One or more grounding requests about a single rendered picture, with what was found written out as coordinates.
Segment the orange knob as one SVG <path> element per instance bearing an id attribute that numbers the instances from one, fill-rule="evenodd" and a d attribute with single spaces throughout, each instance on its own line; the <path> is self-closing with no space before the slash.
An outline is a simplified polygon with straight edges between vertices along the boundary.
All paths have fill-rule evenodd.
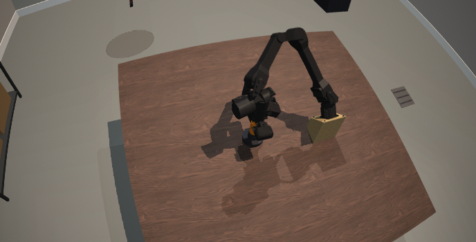
<path id="1" fill-rule="evenodd" d="M 256 126 L 257 126 L 257 125 L 255 124 L 255 122 L 251 121 L 251 123 L 250 123 L 250 130 L 249 130 L 249 131 L 250 131 L 250 134 L 255 135 L 255 134 L 253 133 L 252 127 L 256 127 Z"/>

